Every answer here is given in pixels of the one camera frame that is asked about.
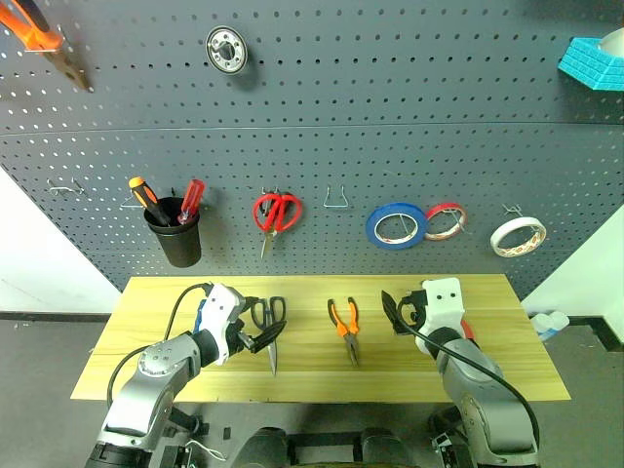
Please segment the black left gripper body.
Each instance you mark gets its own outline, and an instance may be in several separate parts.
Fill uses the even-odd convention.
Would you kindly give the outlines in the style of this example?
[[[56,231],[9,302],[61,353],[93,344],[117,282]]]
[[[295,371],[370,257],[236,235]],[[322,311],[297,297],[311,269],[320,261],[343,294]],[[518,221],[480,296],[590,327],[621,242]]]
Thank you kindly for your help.
[[[228,352],[237,354],[244,349],[255,354],[258,352],[256,339],[244,331],[245,323],[234,312],[228,316]]]

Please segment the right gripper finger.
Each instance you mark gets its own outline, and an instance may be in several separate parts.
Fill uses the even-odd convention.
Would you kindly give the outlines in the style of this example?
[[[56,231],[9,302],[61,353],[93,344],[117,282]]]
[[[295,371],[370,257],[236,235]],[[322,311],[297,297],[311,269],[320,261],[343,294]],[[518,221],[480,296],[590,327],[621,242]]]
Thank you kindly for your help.
[[[397,303],[394,298],[386,291],[381,292],[381,301],[384,313],[391,323],[392,329],[396,335],[406,333],[406,329],[399,320]]]

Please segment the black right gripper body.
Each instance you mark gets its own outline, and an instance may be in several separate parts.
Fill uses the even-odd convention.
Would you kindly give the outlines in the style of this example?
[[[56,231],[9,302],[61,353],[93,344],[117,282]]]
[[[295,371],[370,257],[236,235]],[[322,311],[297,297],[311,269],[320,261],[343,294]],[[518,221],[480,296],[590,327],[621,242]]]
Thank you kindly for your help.
[[[428,300],[425,290],[412,291],[410,295],[404,298],[404,305],[412,308],[409,312],[411,322],[407,323],[407,327],[411,334],[420,332],[420,329],[424,326],[426,321],[427,304]]]

